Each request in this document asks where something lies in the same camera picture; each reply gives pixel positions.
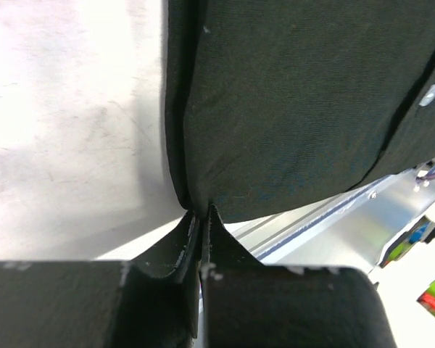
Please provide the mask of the black long sleeve shirt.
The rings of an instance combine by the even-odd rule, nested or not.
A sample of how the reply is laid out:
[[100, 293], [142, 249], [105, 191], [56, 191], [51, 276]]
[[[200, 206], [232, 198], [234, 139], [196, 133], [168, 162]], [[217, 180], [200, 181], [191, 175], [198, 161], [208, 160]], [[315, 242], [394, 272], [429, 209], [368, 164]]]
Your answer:
[[435, 1], [169, 1], [165, 134], [181, 206], [227, 223], [435, 157]]

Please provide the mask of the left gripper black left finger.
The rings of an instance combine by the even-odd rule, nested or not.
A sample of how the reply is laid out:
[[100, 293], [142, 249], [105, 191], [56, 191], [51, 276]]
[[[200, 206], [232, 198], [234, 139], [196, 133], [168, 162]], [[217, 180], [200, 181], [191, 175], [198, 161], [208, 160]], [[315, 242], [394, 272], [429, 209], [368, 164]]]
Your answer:
[[190, 347], [199, 221], [134, 260], [0, 261], [0, 347]]

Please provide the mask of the aluminium front rail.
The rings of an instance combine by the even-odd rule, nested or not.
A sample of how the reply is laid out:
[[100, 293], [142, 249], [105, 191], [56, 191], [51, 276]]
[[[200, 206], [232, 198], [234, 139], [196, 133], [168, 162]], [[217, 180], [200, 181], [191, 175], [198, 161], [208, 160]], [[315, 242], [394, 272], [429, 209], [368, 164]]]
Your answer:
[[418, 182], [415, 177], [410, 170], [226, 228], [264, 264], [338, 265], [369, 273], [435, 202], [435, 180]]

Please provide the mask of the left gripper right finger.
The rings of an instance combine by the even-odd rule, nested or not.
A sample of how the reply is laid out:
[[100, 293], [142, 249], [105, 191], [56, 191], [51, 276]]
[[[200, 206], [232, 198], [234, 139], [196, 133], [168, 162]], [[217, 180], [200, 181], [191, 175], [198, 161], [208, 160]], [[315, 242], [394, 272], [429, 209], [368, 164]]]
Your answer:
[[264, 265], [210, 205], [202, 228], [206, 347], [394, 347], [383, 303], [354, 268]]

